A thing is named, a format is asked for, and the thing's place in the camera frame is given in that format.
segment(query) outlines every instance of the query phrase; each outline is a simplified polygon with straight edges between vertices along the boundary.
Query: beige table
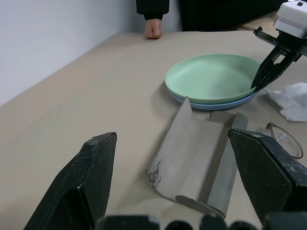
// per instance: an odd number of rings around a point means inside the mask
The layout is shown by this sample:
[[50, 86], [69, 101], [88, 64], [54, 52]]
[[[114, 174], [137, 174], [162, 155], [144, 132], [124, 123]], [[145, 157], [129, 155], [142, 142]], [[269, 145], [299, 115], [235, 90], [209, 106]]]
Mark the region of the beige table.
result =
[[[145, 168], [154, 158], [179, 104], [167, 93], [166, 72], [186, 58], [233, 53], [262, 61], [272, 46], [252, 32], [175, 33], [157, 41], [117, 35], [0, 108], [0, 226], [22, 229], [55, 175], [92, 136], [116, 131], [107, 214], [151, 214], [163, 227], [183, 219], [198, 228], [202, 216], [165, 200], [150, 187]], [[306, 81], [307, 58], [270, 85]], [[251, 130], [269, 122], [285, 128], [307, 150], [307, 123], [287, 122], [263, 93], [231, 109], [248, 116]], [[204, 119], [209, 113], [198, 112]], [[301, 161], [307, 166], [307, 158]], [[226, 221], [260, 223], [239, 174]]]

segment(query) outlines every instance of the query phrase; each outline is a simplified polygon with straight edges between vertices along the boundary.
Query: white wall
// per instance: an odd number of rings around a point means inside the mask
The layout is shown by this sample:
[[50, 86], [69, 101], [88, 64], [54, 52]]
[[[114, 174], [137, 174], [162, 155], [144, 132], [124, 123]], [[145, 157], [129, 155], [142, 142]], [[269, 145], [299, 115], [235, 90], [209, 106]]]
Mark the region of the white wall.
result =
[[[163, 20], [178, 28], [176, 3]], [[0, 0], [0, 106], [119, 32], [143, 30], [135, 0]]]

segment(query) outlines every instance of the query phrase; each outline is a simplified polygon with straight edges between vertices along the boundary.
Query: human hand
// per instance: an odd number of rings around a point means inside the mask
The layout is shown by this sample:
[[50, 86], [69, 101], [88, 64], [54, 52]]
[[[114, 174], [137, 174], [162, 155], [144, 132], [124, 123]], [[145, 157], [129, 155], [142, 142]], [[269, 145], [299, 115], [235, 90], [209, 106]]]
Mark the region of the human hand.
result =
[[160, 19], [147, 20], [145, 35], [147, 38], [160, 38], [162, 36], [161, 20]]

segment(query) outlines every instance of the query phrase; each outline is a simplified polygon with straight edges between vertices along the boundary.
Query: eyeglasses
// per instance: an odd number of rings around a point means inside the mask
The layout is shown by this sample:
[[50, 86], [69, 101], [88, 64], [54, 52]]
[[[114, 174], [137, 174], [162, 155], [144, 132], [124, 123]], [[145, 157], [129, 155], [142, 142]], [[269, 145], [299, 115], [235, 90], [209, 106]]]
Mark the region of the eyeglasses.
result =
[[304, 153], [302, 147], [297, 142], [297, 140], [286, 130], [270, 122], [265, 127], [265, 131], [268, 136], [274, 138], [292, 157], [296, 159], [303, 158]]

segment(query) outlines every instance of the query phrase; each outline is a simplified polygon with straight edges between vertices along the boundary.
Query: crumpled paper towel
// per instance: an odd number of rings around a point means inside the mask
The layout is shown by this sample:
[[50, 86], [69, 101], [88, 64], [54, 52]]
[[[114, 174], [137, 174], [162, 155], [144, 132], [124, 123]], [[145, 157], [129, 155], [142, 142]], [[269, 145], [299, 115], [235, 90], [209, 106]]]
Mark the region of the crumpled paper towel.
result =
[[280, 113], [288, 121], [307, 121], [307, 83], [287, 85], [279, 91], [264, 90], [283, 108]]

